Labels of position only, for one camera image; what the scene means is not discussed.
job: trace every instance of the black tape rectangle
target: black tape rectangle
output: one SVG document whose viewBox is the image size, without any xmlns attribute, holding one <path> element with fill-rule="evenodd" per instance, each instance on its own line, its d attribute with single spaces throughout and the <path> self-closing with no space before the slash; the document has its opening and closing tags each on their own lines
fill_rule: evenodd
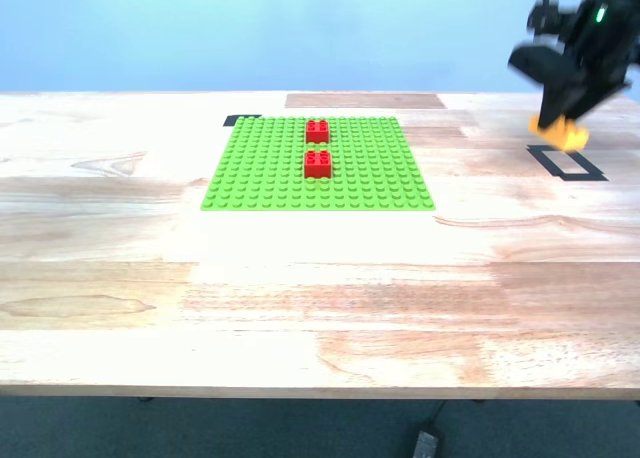
<svg viewBox="0 0 640 458">
<path fill-rule="evenodd" d="M 563 181 L 609 181 L 602 170 L 587 160 L 577 151 L 567 153 L 567 155 L 582 167 L 586 173 L 565 173 L 556 165 L 551 158 L 545 155 L 549 151 L 558 151 L 549 145 L 529 145 L 527 151 L 540 163 L 551 176 L 562 178 Z"/>
</svg>

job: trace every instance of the light blue wall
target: light blue wall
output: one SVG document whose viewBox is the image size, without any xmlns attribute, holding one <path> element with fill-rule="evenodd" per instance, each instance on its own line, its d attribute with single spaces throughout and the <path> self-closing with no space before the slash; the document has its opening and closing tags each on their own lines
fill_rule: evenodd
<svg viewBox="0 0 640 458">
<path fill-rule="evenodd" d="M 534 2 L 0 0 L 0 89 L 532 90 Z"/>
</svg>

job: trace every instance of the black cable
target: black cable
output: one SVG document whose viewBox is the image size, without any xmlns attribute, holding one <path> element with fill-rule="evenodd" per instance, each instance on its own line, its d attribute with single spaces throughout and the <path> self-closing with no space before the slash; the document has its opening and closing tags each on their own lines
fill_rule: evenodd
<svg viewBox="0 0 640 458">
<path fill-rule="evenodd" d="M 431 418 L 429 418 L 429 421 L 427 421 L 425 423 L 425 428 L 430 428 L 435 426 L 436 421 L 438 420 L 438 417 L 440 416 L 440 413 L 442 412 L 442 408 L 444 408 L 444 405 L 447 404 L 449 400 L 440 400 L 440 403 L 438 404 L 436 410 L 433 412 L 433 414 L 431 415 Z"/>
</svg>

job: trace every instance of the wood grain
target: wood grain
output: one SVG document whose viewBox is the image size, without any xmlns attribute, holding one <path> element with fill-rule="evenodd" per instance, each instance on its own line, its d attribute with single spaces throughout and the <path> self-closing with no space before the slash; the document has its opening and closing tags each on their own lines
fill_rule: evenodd
<svg viewBox="0 0 640 458">
<path fill-rule="evenodd" d="M 0 393 L 640 399 L 640 105 L 564 182 L 539 100 L 0 95 Z M 437 210 L 200 212 L 244 113 L 396 116 Z"/>
</svg>

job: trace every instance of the red lego brick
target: red lego brick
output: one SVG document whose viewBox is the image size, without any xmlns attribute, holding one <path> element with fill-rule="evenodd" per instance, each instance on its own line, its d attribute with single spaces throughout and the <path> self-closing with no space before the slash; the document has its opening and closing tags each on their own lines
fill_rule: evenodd
<svg viewBox="0 0 640 458">
<path fill-rule="evenodd" d="M 304 155 L 305 178 L 331 178 L 331 153 L 307 151 Z"/>
<path fill-rule="evenodd" d="M 329 123 L 325 120 L 307 121 L 307 143 L 329 143 Z"/>
</svg>

